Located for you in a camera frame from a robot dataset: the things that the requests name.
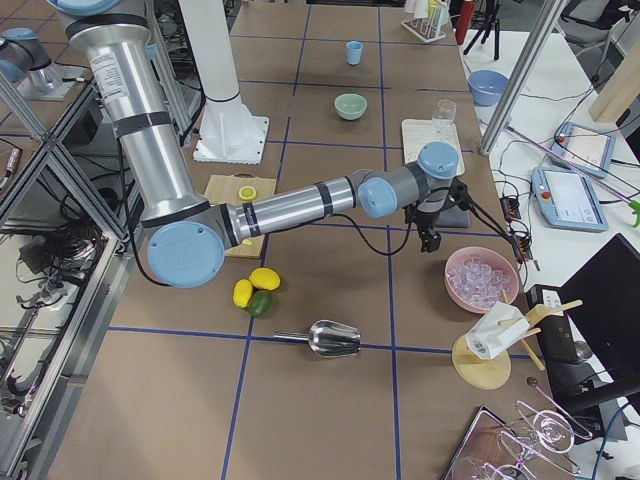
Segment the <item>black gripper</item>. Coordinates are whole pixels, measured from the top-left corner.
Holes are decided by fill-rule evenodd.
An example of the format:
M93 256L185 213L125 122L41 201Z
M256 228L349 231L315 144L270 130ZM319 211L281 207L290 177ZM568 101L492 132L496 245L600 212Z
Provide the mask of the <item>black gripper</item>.
M440 248L441 235L435 229L435 223L439 219L438 212L415 212L415 226L421 240L422 252L435 252Z

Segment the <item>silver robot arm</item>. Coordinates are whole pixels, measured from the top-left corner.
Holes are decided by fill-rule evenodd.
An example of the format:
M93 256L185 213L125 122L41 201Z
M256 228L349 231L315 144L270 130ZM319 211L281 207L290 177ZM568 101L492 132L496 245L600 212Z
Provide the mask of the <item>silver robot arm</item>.
M26 100L63 101L73 86L93 82L87 68L54 61L26 27L1 33L1 73Z
M70 44L90 63L115 137L144 201L147 258L165 284L194 288L221 269L244 239L296 228L360 207L381 218L404 208L440 210L458 169L449 144L431 142L417 160L391 172L360 170L271 198L211 205L191 181L155 77L142 1L55 1Z

